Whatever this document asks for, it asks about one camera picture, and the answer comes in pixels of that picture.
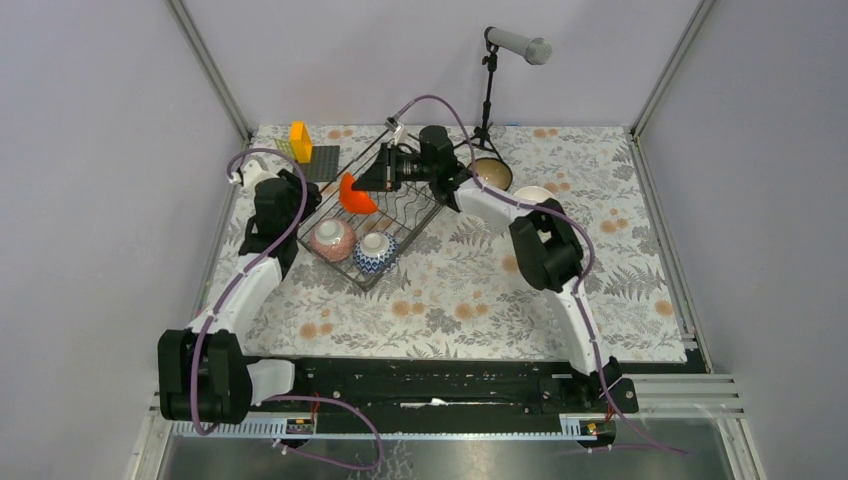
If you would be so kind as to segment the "dark teal bowl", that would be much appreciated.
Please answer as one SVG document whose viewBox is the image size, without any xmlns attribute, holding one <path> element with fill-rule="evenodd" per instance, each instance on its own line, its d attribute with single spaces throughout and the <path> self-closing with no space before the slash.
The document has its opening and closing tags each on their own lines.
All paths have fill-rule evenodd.
<svg viewBox="0 0 848 480">
<path fill-rule="evenodd" d="M 495 157 L 476 159 L 470 166 L 482 181 L 490 186 L 508 191 L 513 182 L 513 172 L 502 160 Z"/>
</svg>

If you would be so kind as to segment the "orange bowl white inside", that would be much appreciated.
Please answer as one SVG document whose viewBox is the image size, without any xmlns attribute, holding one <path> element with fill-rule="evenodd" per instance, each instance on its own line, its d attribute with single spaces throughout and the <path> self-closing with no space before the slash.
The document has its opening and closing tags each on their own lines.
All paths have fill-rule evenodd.
<svg viewBox="0 0 848 480">
<path fill-rule="evenodd" d="M 548 189 L 536 185 L 521 187 L 514 192 L 514 196 L 531 204 L 538 204 L 554 198 L 554 194 Z"/>
</svg>

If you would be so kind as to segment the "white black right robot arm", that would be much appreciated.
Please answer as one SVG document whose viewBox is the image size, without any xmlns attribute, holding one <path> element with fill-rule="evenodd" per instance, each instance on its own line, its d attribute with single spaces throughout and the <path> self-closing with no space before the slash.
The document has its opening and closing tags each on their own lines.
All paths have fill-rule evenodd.
<svg viewBox="0 0 848 480">
<path fill-rule="evenodd" d="M 589 412 L 601 410 L 613 398 L 612 386 L 620 370 L 616 359 L 600 349 L 597 324 L 583 287 L 595 260 L 585 230 L 568 218 L 553 198 L 533 203 L 484 181 L 476 160 L 458 160 L 444 127 L 422 128 L 416 147 L 406 143 L 402 125 L 390 130 L 391 139 L 380 144 L 368 168 L 342 182 L 340 195 L 352 198 L 359 192 L 395 192 L 406 184 L 425 183 L 442 206 L 508 232 L 521 275 L 544 294 L 560 323 L 577 380 L 575 402 Z"/>
</svg>

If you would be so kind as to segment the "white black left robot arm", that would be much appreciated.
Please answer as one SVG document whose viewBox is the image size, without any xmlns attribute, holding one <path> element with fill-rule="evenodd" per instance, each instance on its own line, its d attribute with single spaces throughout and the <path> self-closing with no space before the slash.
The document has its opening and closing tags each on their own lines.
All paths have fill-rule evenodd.
<svg viewBox="0 0 848 480">
<path fill-rule="evenodd" d="M 202 432 L 239 424 L 249 409 L 273 398 L 296 411 L 310 385 L 288 360 L 251 359 L 243 346 L 251 323 L 282 283 L 298 253 L 302 220 L 322 201 L 312 182 L 286 170 L 251 185 L 254 213 L 238 250 L 236 271 L 217 300 L 157 344 L 159 401 L 164 418 L 192 421 Z"/>
</svg>

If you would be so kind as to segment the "black wire dish rack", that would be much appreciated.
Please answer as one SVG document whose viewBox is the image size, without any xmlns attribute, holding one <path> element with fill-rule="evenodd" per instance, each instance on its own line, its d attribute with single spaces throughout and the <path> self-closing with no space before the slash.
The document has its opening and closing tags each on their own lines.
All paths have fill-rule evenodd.
<svg viewBox="0 0 848 480">
<path fill-rule="evenodd" d="M 321 187 L 322 203 L 315 212 L 301 224 L 298 242 L 312 258 L 340 274 L 359 291 L 371 290 L 388 271 L 386 266 L 380 267 L 374 273 L 364 273 L 356 265 L 353 257 L 333 262 L 324 254 L 310 245 L 313 231 L 325 220 L 342 220 L 353 229 L 357 238 L 369 233 L 385 233 L 397 244 L 397 251 L 390 260 L 395 266 L 401 255 L 406 253 L 413 241 L 424 231 L 425 227 L 440 212 L 442 206 L 432 197 L 425 183 L 407 183 L 394 192 L 372 193 L 370 198 L 377 205 L 377 211 L 370 214 L 348 212 L 339 200 L 339 187 L 344 174 L 359 176 L 364 173 L 376 159 L 379 145 L 388 141 L 390 133 L 387 130 L 373 135 L 366 146 L 358 149 L 358 154 L 351 160 L 339 162 L 336 177 Z"/>
</svg>

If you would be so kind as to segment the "solid orange bowl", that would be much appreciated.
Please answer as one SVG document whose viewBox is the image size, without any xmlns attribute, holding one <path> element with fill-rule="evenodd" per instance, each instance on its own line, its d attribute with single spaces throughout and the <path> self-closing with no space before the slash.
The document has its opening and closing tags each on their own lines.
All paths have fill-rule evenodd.
<svg viewBox="0 0 848 480">
<path fill-rule="evenodd" d="M 345 172 L 342 175 L 338 194 L 342 207 L 351 214 L 370 215 L 378 211 L 377 204 L 365 191 L 353 189 L 354 176 Z"/>
</svg>

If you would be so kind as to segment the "blue white patterned bowl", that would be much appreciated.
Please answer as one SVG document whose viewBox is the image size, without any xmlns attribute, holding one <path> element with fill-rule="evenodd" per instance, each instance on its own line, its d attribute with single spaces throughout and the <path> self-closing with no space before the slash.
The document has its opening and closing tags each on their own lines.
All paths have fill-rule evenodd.
<svg viewBox="0 0 848 480">
<path fill-rule="evenodd" d="M 389 268 L 396 259 L 397 241 L 383 231 L 365 234 L 355 245 L 353 262 L 360 273 L 374 275 Z"/>
</svg>

